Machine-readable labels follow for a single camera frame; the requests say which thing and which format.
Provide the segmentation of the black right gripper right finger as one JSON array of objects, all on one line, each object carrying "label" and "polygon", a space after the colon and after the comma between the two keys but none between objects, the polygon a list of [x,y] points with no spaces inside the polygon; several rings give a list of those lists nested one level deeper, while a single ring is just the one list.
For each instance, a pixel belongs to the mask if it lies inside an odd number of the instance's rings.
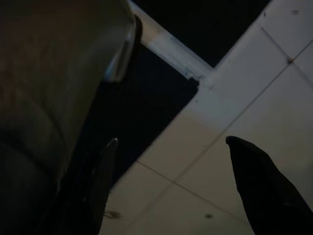
[{"label": "black right gripper right finger", "polygon": [[235,136],[225,139],[230,150],[237,191],[256,235],[311,235],[313,212],[270,156]]}]

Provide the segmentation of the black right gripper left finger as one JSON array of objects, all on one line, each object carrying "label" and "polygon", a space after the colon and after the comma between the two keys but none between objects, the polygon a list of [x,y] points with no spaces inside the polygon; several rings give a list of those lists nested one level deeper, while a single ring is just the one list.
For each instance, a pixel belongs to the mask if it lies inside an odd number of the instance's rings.
[{"label": "black right gripper left finger", "polygon": [[83,234],[99,234],[109,195],[118,139],[113,138],[100,152],[88,159],[82,189]]}]

